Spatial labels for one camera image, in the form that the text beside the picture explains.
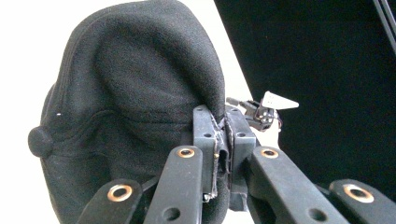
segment fleece fabric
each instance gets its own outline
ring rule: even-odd
[[[129,3],[84,20],[67,43],[41,124],[29,135],[61,223],[75,223],[108,181],[143,184],[159,175],[182,135],[191,136],[198,105],[220,121],[224,80],[209,37],[187,7],[173,0]],[[219,186],[204,223],[224,219],[227,184]]]

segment metal grommet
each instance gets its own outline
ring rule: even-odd
[[[374,201],[373,194],[365,189],[362,189],[353,184],[344,185],[343,187],[344,193],[358,202],[372,203]]]
[[[117,190],[125,190],[125,192],[122,193],[121,195],[115,195],[115,192]],[[107,198],[111,202],[119,203],[119,202],[127,200],[132,195],[133,192],[134,192],[134,189],[131,188],[131,186],[128,186],[128,185],[116,185],[116,186],[113,186],[108,191]]]
[[[262,150],[262,156],[269,159],[275,159],[279,156],[279,153],[273,149],[267,148]]]
[[[179,149],[177,152],[177,155],[181,158],[191,158],[195,154],[194,150],[189,149],[189,148],[182,148]]]

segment white tab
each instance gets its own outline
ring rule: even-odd
[[[276,94],[267,91],[264,94],[264,98],[262,99],[262,106],[280,110],[280,109],[295,108],[298,107],[299,104],[297,102],[294,102],[292,100],[286,99],[284,97],[278,96]]]

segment hat button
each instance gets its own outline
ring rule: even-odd
[[[44,159],[52,151],[53,139],[46,127],[38,126],[29,132],[28,144],[33,155]]]

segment black panel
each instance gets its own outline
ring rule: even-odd
[[[396,57],[374,4],[216,4],[254,99],[300,103],[280,111],[290,158],[316,183],[353,178],[395,201]]]

